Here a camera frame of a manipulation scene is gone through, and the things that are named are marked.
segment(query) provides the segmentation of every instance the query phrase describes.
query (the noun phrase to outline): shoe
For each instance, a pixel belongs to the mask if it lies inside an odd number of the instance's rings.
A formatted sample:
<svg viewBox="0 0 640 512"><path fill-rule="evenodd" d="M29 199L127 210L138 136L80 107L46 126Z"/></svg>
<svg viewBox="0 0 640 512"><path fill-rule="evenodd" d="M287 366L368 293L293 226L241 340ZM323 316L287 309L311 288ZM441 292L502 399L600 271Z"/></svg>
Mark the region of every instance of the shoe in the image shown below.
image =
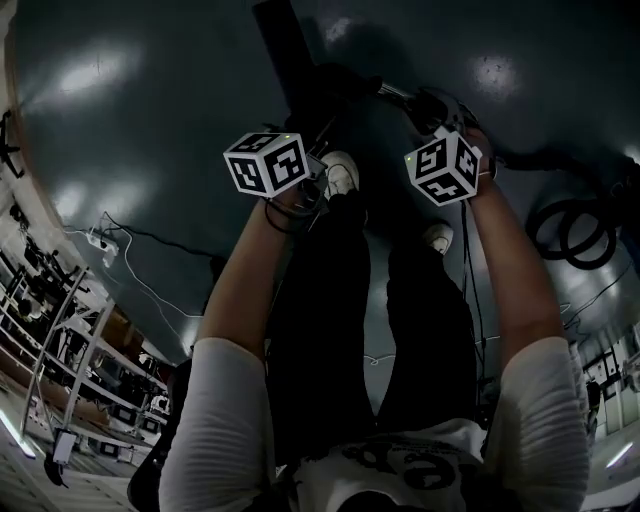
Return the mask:
<svg viewBox="0 0 640 512"><path fill-rule="evenodd" d="M336 194L346 194L350 190L360 190L360 174L353 159L344 151L332 151L322 157L327 164L327 188L324 197L331 199Z"/></svg>
<svg viewBox="0 0 640 512"><path fill-rule="evenodd" d="M444 222L438 222L423 233L422 239L444 256L453 242L453 228Z"/></svg>

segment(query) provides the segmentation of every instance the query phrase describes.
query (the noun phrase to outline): power strip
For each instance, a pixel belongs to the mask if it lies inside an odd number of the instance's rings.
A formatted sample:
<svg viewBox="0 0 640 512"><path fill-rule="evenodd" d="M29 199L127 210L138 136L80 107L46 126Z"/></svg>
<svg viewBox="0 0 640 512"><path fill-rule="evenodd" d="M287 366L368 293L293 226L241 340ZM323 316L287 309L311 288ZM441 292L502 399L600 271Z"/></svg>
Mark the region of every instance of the power strip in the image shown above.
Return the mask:
<svg viewBox="0 0 640 512"><path fill-rule="evenodd" d="M115 260L116 256L118 255L118 244L115 240L112 240L105 235L96 236L93 233L87 233L87 241L94 247L100 249L101 251L104 251L105 254L102 262L104 263L105 267L110 267L113 263L113 260Z"/></svg>

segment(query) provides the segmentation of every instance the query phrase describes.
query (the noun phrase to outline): black pants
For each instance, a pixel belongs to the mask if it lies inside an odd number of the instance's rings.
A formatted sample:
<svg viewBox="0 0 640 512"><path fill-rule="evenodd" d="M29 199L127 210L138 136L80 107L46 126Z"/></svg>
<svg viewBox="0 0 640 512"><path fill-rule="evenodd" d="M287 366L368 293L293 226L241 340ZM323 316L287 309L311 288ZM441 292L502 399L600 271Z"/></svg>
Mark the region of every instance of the black pants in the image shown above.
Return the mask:
<svg viewBox="0 0 640 512"><path fill-rule="evenodd" d="M469 308L442 256L417 239L389 257L396 359L374 417L363 375L371 264L361 201L356 191L331 199L330 212L296 247L276 298L267 385L278 464L378 432L474 416Z"/></svg>

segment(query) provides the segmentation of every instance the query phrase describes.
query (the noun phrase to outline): concrete floor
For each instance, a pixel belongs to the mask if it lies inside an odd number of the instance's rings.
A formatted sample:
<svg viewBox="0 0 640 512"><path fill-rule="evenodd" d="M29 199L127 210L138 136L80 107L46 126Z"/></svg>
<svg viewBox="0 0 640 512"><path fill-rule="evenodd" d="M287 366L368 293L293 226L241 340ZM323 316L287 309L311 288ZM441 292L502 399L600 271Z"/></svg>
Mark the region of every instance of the concrete floor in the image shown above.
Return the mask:
<svg viewBox="0 0 640 512"><path fill-rule="evenodd" d="M611 155L640 160L640 30L631 4L627 12L620 4L556 0L293 3L316 62L382 75L405 90L445 89L471 107L501 150L568 151L592 165L607 187L619 178ZM261 123L279 124L287 116L251 4L20 2L14 65L32 172L65 224L89 228L106 210L121 223L229 255L253 199L235 191L222 151ZM413 147L411 136L401 113L365 100L340 121L336 137L339 149L358 162L370 205L366 352L374 357L394 349L384 308L390 234L417 231L434 216L461 232L459 206L436 211L409 186L402 155ZM523 221L532 208L586 194L563 172L501 170L498 182ZM579 224L576 238L591 227L588 220ZM470 230L485 335L494 336L495 308L472 221ZM126 238L118 240L124 248ZM99 251L82 240L78 248L102 273ZM135 237L129 260L160 296L188 315L200 314L211 287L206 258ZM560 302L571 304L566 315L627 262L621 247L592 272L549 263ZM460 238L446 268L460 283ZM163 305L177 336L122 258L109 274L105 285L136 325L167 357L183 359L198 319ZM635 320L639 291L636 274L628 272L585 310L580 329ZM477 321L475 304L472 311ZM498 372L497 343L489 342L488 375ZM391 358L377 366L365 360L374 403L392 364ZM455 371L454 361L451 366Z"/></svg>

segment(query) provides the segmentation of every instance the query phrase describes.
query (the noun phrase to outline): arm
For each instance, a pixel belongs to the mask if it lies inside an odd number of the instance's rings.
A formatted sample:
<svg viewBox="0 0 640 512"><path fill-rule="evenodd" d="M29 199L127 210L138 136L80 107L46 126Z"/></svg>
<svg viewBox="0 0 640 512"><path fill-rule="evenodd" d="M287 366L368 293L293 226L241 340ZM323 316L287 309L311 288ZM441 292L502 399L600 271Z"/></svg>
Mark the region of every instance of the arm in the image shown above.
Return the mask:
<svg viewBox="0 0 640 512"><path fill-rule="evenodd" d="M526 512L579 510L589 457L560 308L502 192L488 176L480 179L471 208L500 316L504 366L485 465Z"/></svg>
<svg viewBox="0 0 640 512"><path fill-rule="evenodd" d="M469 132L472 144L484 137L478 130ZM506 367L531 343L564 336L560 307L540 256L489 176L480 177L470 204L496 299Z"/></svg>
<svg viewBox="0 0 640 512"><path fill-rule="evenodd" d="M281 202L297 194L287 191ZM211 293L189 389L160 478L160 509L245 510L275 475L264 332L287 235L262 200ZM288 220L273 209L281 228Z"/></svg>
<svg viewBox="0 0 640 512"><path fill-rule="evenodd" d="M297 200L295 187L279 197L284 204ZM216 283L204 313L197 339L224 338L264 359L267 325L276 269L287 235L274 229L265 216L262 200L236 244ZM271 208L269 218L286 229L289 220Z"/></svg>

